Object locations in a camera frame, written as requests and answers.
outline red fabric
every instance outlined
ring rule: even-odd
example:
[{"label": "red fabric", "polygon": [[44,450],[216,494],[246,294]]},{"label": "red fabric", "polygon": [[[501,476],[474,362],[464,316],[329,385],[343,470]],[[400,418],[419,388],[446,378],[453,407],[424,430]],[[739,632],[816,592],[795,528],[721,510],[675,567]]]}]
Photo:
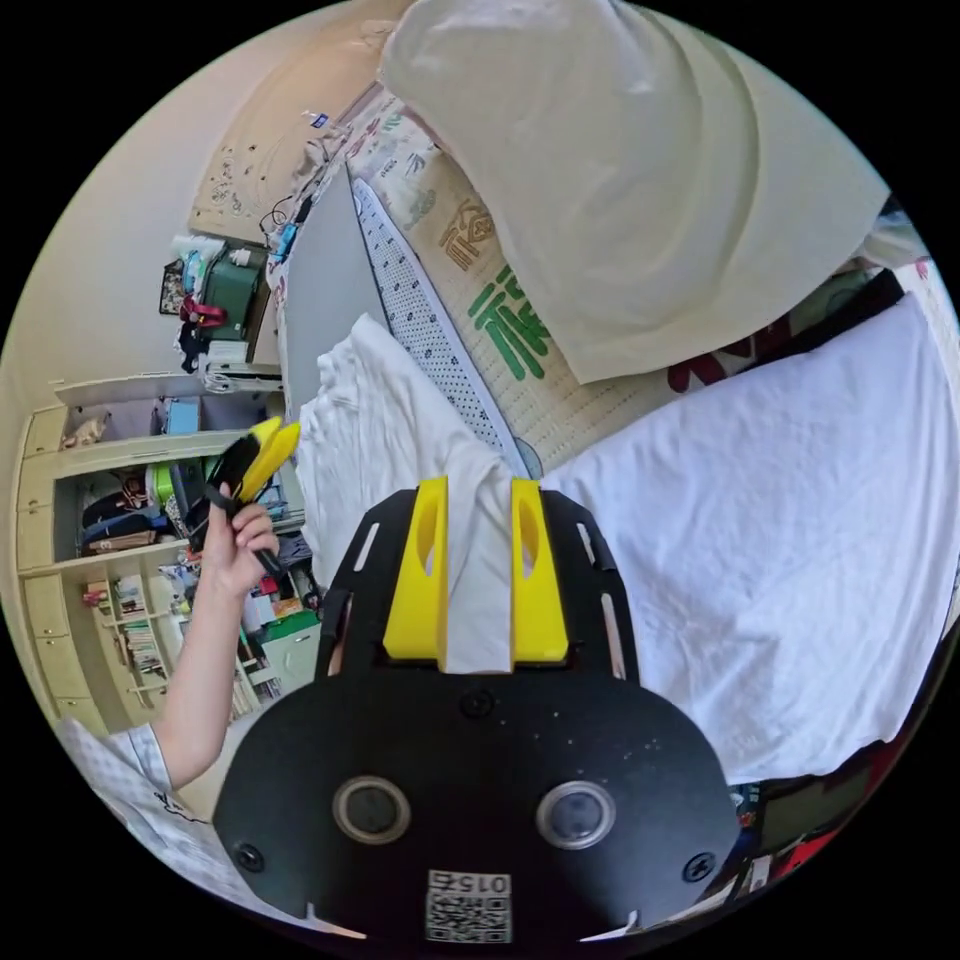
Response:
[{"label": "red fabric", "polygon": [[815,853],[822,850],[838,832],[837,830],[833,830],[830,833],[825,833],[822,837],[817,837],[816,840],[808,840],[806,843],[801,843],[790,853],[785,863],[774,868],[772,871],[773,877],[782,877],[792,870],[796,870],[797,867],[806,863]]}]

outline cloth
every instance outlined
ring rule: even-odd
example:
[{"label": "cloth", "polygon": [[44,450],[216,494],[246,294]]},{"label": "cloth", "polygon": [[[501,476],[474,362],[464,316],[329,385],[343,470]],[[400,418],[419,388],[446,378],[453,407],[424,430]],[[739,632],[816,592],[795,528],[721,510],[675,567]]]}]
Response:
[{"label": "cloth", "polygon": [[[447,474],[450,669],[505,669],[509,471],[372,321],[321,371],[298,457],[318,582],[367,509]],[[649,414],[542,485],[596,517],[641,683],[699,725],[729,783],[826,774],[896,735],[960,556],[960,436],[913,296]]]},{"label": "cloth", "polygon": [[[344,156],[354,187],[363,184],[376,194],[416,254],[429,278],[423,285],[436,292],[536,479],[651,410],[738,373],[819,324],[867,281],[864,271],[847,271],[751,337],[666,370],[580,385],[549,330],[544,326],[546,334],[535,336],[521,322],[532,307],[512,275],[489,212],[463,171],[434,147],[403,103],[387,92],[374,97],[357,118]],[[397,329],[392,332],[404,342]],[[422,357],[418,362],[427,369]]]},{"label": "cloth", "polygon": [[641,683],[731,780],[827,774],[896,736],[960,555],[957,422],[913,295],[650,414],[543,485],[594,514]]},{"label": "cloth", "polygon": [[381,78],[476,188],[581,384],[755,333],[853,255],[889,196],[759,64],[615,0],[419,0]]},{"label": "cloth", "polygon": [[397,490],[446,476],[447,669],[508,670],[506,462],[370,317],[317,366],[321,387],[301,408],[297,455],[314,579],[329,586],[367,510]]},{"label": "cloth", "polygon": [[322,933],[357,936],[320,920],[288,916],[250,892],[213,826],[173,794],[152,727],[98,739],[68,719],[58,726],[57,736],[100,799],[140,843],[181,877],[274,920]]}]

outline white wall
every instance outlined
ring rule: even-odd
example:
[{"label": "white wall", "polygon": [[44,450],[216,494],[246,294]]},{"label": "white wall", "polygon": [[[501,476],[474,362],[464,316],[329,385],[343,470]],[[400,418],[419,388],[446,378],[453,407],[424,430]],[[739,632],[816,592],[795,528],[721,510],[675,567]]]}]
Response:
[{"label": "white wall", "polygon": [[157,312],[170,241],[183,232],[200,178],[240,107],[272,70],[343,13],[337,5],[293,20],[181,84],[104,157],[41,251],[0,357],[0,509],[7,521],[0,595],[15,641],[24,628],[10,622],[7,600],[16,578],[13,517],[6,511],[27,416],[56,402],[51,381],[176,370],[174,325]]}]

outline white bedsheet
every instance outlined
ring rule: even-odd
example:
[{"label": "white bedsheet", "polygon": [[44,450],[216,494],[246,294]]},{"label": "white bedsheet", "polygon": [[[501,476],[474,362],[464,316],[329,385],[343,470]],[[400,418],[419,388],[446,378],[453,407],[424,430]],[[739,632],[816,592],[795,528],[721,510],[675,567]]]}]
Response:
[{"label": "white bedsheet", "polygon": [[[330,582],[367,509],[445,473],[450,669],[504,669],[503,461],[372,321],[321,372],[298,461],[316,576]],[[677,400],[543,485],[596,516],[641,682],[700,725],[728,782],[827,773],[897,732],[960,554],[960,440],[913,297]]]},{"label": "white bedsheet", "polygon": [[321,357],[317,399],[300,412],[297,477],[328,585],[363,515],[397,490],[449,478],[451,673],[509,669],[511,472],[478,440],[393,337],[367,316]]}]

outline qr code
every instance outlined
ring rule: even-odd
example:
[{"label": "qr code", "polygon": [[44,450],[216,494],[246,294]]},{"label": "qr code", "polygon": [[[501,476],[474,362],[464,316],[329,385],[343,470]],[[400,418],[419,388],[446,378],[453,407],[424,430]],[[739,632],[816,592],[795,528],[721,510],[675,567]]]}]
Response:
[{"label": "qr code", "polygon": [[431,870],[426,919],[427,940],[510,943],[510,878]]}]

